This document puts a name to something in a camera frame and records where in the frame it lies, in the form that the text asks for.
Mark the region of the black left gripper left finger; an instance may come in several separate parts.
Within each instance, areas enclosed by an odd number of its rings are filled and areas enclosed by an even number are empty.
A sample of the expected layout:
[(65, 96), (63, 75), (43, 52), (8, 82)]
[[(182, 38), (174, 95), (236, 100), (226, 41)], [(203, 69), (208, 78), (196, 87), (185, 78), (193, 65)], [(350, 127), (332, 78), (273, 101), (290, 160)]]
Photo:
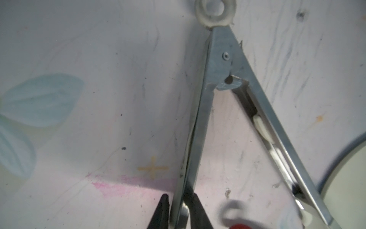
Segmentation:
[(152, 215), (147, 229), (169, 229), (170, 203), (168, 194), (163, 194)]

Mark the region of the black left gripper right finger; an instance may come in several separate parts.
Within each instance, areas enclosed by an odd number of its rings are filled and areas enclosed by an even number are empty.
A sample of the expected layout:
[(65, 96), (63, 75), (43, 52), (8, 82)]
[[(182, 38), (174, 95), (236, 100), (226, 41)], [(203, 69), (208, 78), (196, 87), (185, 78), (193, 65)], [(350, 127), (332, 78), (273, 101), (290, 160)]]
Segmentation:
[(193, 194), (191, 201), (191, 228), (213, 229), (213, 226), (196, 193)]

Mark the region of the cream silicone steel tongs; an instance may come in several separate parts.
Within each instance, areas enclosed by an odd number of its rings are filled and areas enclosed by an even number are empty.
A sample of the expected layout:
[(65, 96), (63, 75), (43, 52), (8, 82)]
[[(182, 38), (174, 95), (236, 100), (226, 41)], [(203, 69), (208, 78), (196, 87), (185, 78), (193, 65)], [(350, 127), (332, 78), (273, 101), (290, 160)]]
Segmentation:
[(209, 29), (210, 36), (198, 74), (185, 156), (169, 217), (170, 226), (184, 229), (191, 221), (191, 201), (214, 91), (230, 90), (236, 95), (291, 191), (303, 226), (306, 229), (338, 229), (339, 224), (322, 200), (230, 28), (236, 1), (224, 1), (223, 4), (222, 14), (210, 15), (206, 1), (194, 3), (196, 18)]

